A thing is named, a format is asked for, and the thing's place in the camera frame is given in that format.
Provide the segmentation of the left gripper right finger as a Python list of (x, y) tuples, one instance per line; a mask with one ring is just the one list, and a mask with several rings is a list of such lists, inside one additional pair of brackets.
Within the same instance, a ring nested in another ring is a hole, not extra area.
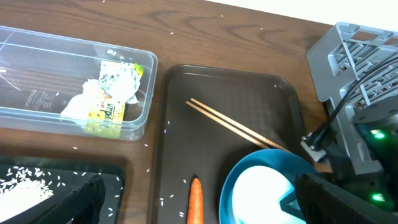
[(397, 224), (397, 216), (381, 210), (316, 174), (295, 178), (295, 195), (309, 224)]

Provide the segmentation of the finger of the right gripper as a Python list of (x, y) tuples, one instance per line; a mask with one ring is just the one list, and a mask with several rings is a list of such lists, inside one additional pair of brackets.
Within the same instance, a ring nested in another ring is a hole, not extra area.
[(303, 220), (303, 213), (299, 207), (295, 191), (291, 191), (279, 201), (280, 208), (283, 212), (290, 214), (296, 218)]

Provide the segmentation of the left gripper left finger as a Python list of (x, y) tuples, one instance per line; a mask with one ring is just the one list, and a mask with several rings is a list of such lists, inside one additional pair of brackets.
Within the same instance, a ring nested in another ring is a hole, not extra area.
[(26, 211), (5, 220), (5, 224), (92, 224), (100, 221), (106, 196), (103, 178), (92, 175), (69, 186)]

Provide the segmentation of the light blue bowl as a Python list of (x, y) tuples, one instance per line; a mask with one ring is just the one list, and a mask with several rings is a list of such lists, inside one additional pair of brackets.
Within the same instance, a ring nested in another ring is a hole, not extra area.
[(280, 201), (294, 186), (280, 172), (266, 166), (252, 166), (235, 181), (227, 199), (227, 216), (232, 224), (303, 224), (281, 209)]

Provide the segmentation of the blue plate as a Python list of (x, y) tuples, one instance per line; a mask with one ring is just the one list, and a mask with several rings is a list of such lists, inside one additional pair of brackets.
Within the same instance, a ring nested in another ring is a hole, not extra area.
[(228, 214), (227, 199), (235, 181), (244, 170), (252, 166), (270, 167), (285, 176), (293, 186), (295, 178), (299, 174), (306, 172), (310, 174), (317, 173), (316, 169), (311, 164), (291, 152), (280, 149), (262, 149), (248, 154), (231, 169), (223, 184), (218, 209), (218, 220), (220, 223), (226, 220)]

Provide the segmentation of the white rice pile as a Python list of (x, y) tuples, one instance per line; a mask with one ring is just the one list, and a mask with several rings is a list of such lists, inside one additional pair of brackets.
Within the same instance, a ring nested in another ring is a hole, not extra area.
[(49, 170), (7, 166), (1, 172), (1, 222), (52, 197), (64, 186), (61, 177)]

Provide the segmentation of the orange carrot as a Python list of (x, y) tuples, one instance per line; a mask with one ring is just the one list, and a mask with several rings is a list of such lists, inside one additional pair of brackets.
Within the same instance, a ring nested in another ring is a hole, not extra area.
[(192, 180), (190, 186), (187, 224), (204, 224), (203, 189), (198, 177)]

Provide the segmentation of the yellow snack wrapper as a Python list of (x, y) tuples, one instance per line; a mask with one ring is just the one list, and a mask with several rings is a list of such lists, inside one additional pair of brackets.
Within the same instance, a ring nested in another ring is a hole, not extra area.
[(136, 92), (141, 85), (145, 68), (138, 63), (103, 60), (95, 91), (95, 104), (88, 114), (84, 133), (102, 138), (121, 136), (126, 104), (137, 103)]

